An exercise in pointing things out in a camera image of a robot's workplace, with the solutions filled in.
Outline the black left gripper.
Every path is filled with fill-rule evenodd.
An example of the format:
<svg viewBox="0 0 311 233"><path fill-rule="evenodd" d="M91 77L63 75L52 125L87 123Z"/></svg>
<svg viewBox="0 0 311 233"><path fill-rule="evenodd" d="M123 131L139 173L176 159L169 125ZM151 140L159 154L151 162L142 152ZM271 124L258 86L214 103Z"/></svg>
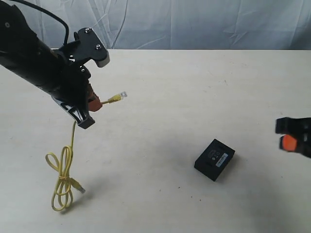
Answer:
<svg viewBox="0 0 311 233"><path fill-rule="evenodd" d="M102 104L89 83L91 74L84 64L90 59L83 55L83 51L79 40L55 50L64 63L52 98L80 128L87 129L95 123L89 111L97 112Z"/></svg>

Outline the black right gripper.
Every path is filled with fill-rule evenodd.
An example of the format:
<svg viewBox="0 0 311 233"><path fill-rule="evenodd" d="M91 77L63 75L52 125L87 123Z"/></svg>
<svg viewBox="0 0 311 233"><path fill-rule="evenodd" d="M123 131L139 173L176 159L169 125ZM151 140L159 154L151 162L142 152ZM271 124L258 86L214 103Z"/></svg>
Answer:
<svg viewBox="0 0 311 233"><path fill-rule="evenodd" d="M288 134L296 133L296 139ZM275 124L276 134L287 134L280 138L279 148L286 152L297 152L311 157L311 118L283 117Z"/></svg>

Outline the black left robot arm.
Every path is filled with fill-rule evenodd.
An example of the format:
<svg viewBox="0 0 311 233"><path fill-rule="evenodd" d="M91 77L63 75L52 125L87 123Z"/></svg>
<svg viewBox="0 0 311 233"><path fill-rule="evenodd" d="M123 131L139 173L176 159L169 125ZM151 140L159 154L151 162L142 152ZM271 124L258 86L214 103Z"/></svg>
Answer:
<svg viewBox="0 0 311 233"><path fill-rule="evenodd" d="M51 49L28 25L16 5L0 3L0 64L49 94L83 129L94 124L90 112L101 107L89 83L91 74L85 63L98 67L109 62L109 54L91 28L74 33L69 42L69 27L50 11L21 0L21 4L43 12L65 27L63 46Z"/></svg>

